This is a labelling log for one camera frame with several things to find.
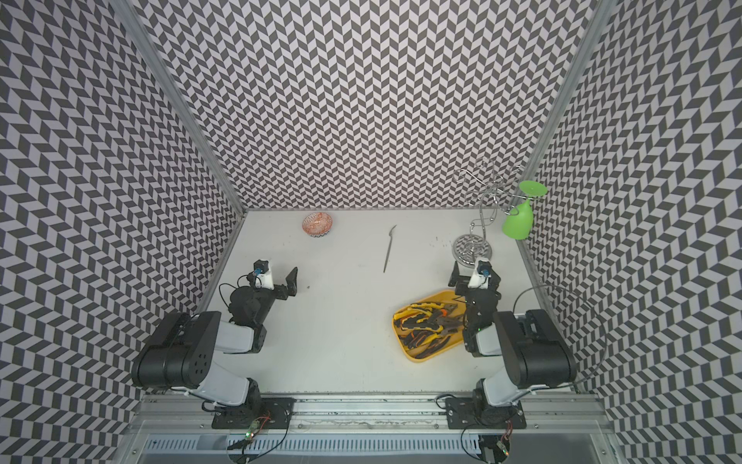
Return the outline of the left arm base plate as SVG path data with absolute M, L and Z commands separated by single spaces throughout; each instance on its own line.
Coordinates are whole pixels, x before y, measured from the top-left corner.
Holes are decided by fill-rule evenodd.
M 214 414 L 212 429 L 247 430 L 254 421 L 267 423 L 264 430 L 286 430 L 293 417 L 296 400 L 289 396 L 263 398 L 256 404 L 222 407 Z

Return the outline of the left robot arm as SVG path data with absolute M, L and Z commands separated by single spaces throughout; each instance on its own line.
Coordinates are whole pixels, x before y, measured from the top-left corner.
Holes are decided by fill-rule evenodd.
M 257 260 L 245 276 L 247 284 L 234 287 L 224 301 L 228 320 L 219 311 L 166 314 L 133 362 L 133 384 L 184 392 L 216 408 L 247 408 L 258 413 L 262 398 L 257 382 L 223 367 L 214 355 L 259 353 L 267 337 L 265 321 L 275 302 L 297 295 L 298 274 L 295 267 L 285 282 L 276 283 L 270 262 Z

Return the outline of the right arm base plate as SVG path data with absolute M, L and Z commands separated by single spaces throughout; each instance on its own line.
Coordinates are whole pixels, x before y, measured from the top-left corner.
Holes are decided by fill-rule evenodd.
M 528 426 L 521 404 L 491 406 L 484 400 L 472 397 L 447 396 L 442 399 L 442 409 L 446 412 L 448 428 L 452 430 L 467 427 L 506 429 L 508 426 L 520 430 Z

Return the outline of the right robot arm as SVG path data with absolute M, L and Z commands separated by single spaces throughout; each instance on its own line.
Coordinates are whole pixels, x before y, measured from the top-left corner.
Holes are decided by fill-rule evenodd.
M 577 380 L 572 350 L 544 309 L 522 314 L 499 310 L 502 279 L 491 262 L 479 258 L 465 276 L 454 264 L 448 286 L 464 300 L 463 342 L 475 357 L 501 358 L 504 367 L 478 381 L 473 390 L 477 412 L 512 407 L 531 392 L 564 388 Z

